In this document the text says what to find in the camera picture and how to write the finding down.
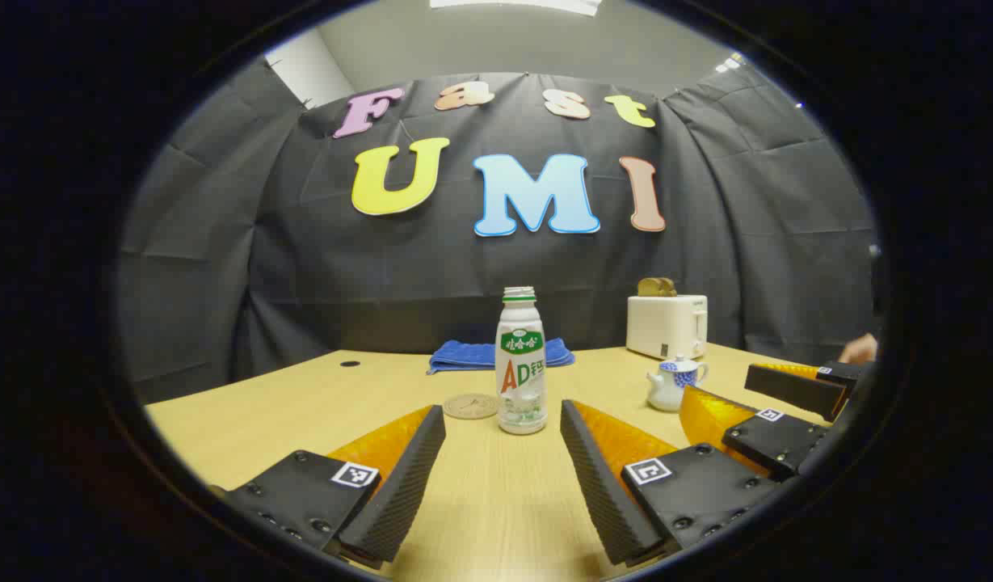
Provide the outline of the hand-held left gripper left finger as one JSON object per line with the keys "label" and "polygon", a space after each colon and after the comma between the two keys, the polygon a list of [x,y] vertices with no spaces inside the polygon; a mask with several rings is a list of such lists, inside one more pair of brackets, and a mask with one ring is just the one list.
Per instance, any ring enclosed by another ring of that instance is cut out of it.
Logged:
{"label": "hand-held left gripper left finger", "polygon": [[333,452],[293,450],[240,487],[214,493],[315,554],[378,570],[414,524],[445,435],[440,406],[425,406]]}

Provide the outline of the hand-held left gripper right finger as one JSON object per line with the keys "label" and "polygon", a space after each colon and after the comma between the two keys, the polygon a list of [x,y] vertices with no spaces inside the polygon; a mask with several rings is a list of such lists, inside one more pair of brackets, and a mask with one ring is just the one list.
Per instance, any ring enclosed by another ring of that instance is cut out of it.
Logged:
{"label": "hand-held left gripper right finger", "polygon": [[562,401],[560,433],[614,564],[700,544],[778,487],[706,442],[678,449],[576,400]]}

